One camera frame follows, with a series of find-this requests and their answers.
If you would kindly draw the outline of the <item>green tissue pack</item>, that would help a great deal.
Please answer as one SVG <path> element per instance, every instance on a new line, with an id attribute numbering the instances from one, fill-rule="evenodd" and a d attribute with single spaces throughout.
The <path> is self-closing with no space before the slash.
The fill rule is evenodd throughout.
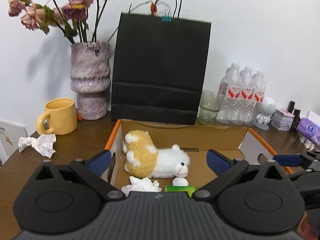
<path id="1" fill-rule="evenodd" d="M 194 186 L 172 186 L 166 185 L 165 192 L 186 192 L 188 197 L 191 198 L 193 193 L 196 191 Z"/>

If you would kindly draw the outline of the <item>purple wet wipes pack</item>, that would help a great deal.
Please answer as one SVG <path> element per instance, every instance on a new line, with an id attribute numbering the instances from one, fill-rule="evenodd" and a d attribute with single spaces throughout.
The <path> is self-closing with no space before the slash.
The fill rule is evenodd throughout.
<path id="1" fill-rule="evenodd" d="M 319 126 L 307 118 L 301 118 L 297 128 L 297 132 L 300 133 L 307 140 L 313 144 L 319 146 Z"/>

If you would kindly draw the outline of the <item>red cardboard box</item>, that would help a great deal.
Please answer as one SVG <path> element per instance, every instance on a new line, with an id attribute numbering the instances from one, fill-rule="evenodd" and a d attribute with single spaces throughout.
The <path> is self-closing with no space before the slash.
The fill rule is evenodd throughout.
<path id="1" fill-rule="evenodd" d="M 187 152 L 191 163 L 187 181 L 197 189 L 216 178 L 207 166 L 206 154 L 217 150 L 229 159 L 244 158 L 258 164 L 259 157 L 273 158 L 277 152 L 252 128 L 236 126 L 172 125 L 121 119 L 108 139 L 106 149 L 115 158 L 101 178 L 118 189 L 130 183 L 124 170 L 125 155 L 122 150 L 125 134 L 131 130 L 147 131 L 157 148 L 170 148 L 178 144 Z"/>

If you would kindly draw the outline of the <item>crumpled paper near mug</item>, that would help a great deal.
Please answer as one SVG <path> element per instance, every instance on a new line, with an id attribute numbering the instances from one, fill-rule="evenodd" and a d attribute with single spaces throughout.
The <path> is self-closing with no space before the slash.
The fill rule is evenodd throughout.
<path id="1" fill-rule="evenodd" d="M 20 137 L 18 141 L 18 150 L 21 153 L 25 148 L 31 146 L 43 157 L 51 158 L 55 153 L 53 145 L 56 143 L 55 134 L 42 134 L 38 138 Z"/>

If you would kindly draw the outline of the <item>black paper shopping bag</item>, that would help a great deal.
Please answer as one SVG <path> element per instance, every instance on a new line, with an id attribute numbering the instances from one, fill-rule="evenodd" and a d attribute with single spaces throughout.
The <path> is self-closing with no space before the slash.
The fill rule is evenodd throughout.
<path id="1" fill-rule="evenodd" d="M 192 125 L 208 59 L 211 23 L 123 13 L 114 51 L 111 121 Z"/>

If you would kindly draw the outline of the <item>black small bottles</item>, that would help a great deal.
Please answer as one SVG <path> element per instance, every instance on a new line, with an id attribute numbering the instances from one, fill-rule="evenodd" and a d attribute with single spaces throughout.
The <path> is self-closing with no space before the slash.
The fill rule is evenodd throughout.
<path id="1" fill-rule="evenodd" d="M 296 109 L 295 104 L 296 103 L 294 101 L 290 101 L 287 107 L 287 111 L 293 114 L 293 121 L 290 127 L 290 132 L 295 131 L 300 122 L 300 109 Z"/>

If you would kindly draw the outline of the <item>white and yellow plush alpaca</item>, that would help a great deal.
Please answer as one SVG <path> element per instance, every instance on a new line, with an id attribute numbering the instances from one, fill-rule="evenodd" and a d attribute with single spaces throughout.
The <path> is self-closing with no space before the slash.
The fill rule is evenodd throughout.
<path id="1" fill-rule="evenodd" d="M 134 130 L 125 135 L 124 169 L 136 178 L 185 178 L 190 158 L 177 144 L 171 148 L 157 148 L 147 131 Z"/>

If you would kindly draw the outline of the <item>small printed tin box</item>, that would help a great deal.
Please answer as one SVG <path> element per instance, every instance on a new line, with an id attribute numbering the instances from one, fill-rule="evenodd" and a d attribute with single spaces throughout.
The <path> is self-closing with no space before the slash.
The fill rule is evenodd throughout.
<path id="1" fill-rule="evenodd" d="M 276 109 L 271 118 L 271 125 L 279 131 L 289 131 L 293 114 L 284 109 Z"/>

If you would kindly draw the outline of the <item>white tissue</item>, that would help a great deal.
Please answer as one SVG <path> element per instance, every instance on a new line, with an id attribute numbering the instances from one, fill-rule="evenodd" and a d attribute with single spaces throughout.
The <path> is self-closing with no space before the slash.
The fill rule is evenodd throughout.
<path id="1" fill-rule="evenodd" d="M 128 197 L 130 192 L 161 192 L 159 182 L 157 180 L 151 181 L 145 177 L 143 179 L 130 176 L 130 185 L 123 186 L 121 191 Z"/>

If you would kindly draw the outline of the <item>small white cap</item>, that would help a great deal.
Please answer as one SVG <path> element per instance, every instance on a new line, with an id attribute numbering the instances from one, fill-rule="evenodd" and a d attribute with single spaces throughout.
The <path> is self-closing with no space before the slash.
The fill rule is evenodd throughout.
<path id="1" fill-rule="evenodd" d="M 172 180 L 172 186 L 188 186 L 189 183 L 185 178 L 174 178 Z"/>

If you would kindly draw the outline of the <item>white robot figurine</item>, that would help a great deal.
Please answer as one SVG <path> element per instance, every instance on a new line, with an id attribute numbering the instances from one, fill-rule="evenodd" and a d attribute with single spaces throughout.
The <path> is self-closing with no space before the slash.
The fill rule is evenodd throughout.
<path id="1" fill-rule="evenodd" d="M 265 131 L 269 130 L 268 124 L 271 120 L 271 115 L 274 113 L 275 110 L 275 101 L 271 97 L 264 97 L 262 104 L 259 108 L 259 113 L 254 122 L 254 126 Z"/>

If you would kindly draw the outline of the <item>middle water bottle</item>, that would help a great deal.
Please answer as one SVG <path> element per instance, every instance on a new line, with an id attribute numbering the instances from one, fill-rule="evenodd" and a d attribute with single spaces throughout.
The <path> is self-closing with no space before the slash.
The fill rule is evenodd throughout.
<path id="1" fill-rule="evenodd" d="M 252 77 L 252 68 L 245 67 L 240 73 L 241 77 L 241 92 L 240 105 L 237 110 L 237 122 L 241 125 L 248 124 L 250 115 L 254 106 L 254 89 L 255 83 Z"/>

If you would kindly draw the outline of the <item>purple ceramic vase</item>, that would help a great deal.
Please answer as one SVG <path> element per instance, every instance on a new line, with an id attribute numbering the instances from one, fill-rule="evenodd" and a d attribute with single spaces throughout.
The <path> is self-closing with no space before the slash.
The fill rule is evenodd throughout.
<path id="1" fill-rule="evenodd" d="M 76 92 L 77 114 L 98 120 L 107 113 L 107 90 L 111 84 L 107 42 L 71 45 L 71 90 Z"/>

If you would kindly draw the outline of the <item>dried pink rose bouquet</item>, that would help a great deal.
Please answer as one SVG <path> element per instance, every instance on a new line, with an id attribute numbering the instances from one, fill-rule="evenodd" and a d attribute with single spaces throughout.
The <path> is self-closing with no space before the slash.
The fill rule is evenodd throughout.
<path id="1" fill-rule="evenodd" d="M 59 28 L 64 37 L 75 44 L 74 37 L 78 36 L 80 42 L 97 42 L 97 28 L 109 0 L 67 0 L 68 3 L 60 7 L 56 0 L 51 0 L 54 6 L 41 5 L 33 0 L 8 0 L 10 17 L 20 17 L 21 24 L 29 30 L 40 29 L 45 34 L 50 32 L 50 27 Z M 89 7 L 97 4 L 94 30 L 91 39 L 87 37 L 89 29 L 87 19 Z"/>

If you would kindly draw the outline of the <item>right water bottle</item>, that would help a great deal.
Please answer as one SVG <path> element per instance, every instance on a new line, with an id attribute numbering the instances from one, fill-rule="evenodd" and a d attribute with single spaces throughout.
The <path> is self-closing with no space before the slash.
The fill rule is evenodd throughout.
<path id="1" fill-rule="evenodd" d="M 264 99 L 265 90 L 266 90 L 266 81 L 264 79 L 264 73 L 261 71 L 257 71 L 257 73 L 253 76 L 253 81 L 255 84 L 254 89 L 254 107 L 252 111 L 251 122 L 254 123 L 257 119 L 257 115 L 259 113 L 259 108 Z"/>

